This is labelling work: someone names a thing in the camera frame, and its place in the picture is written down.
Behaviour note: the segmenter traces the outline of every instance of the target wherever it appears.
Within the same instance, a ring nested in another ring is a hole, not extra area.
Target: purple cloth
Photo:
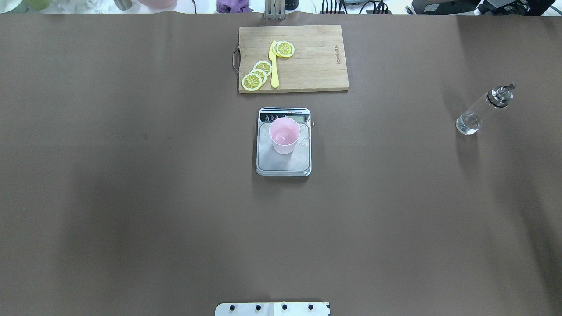
[[[248,0],[216,0],[216,10],[218,13],[242,13],[253,11],[248,8]]]

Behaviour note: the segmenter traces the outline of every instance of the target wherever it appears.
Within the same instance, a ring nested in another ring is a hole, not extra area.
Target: green cup
[[[40,11],[48,8],[53,0],[27,0],[27,2],[30,8]]]

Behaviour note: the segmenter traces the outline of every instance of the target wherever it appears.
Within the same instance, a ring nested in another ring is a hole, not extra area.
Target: cutting board handle
[[[240,40],[239,40],[240,34],[238,33],[238,44],[236,45],[236,49],[234,50],[234,52],[232,52],[232,68],[234,68],[234,71],[236,71],[236,76],[240,77],[240,71],[238,70],[240,68],[240,62],[241,62],[241,56],[240,56]],[[236,52],[238,52],[238,66],[236,65]]]

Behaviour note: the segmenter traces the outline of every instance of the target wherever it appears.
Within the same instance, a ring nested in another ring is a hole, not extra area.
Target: metal bracket
[[[285,0],[265,0],[264,18],[266,20],[284,20]]]
[[[330,316],[330,303],[221,303],[215,309],[215,316],[245,315]]]

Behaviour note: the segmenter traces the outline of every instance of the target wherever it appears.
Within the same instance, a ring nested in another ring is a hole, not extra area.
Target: bottle pump head
[[[497,86],[488,92],[488,100],[496,107],[506,107],[513,100],[513,93],[511,90],[515,89],[515,82],[504,87]]]

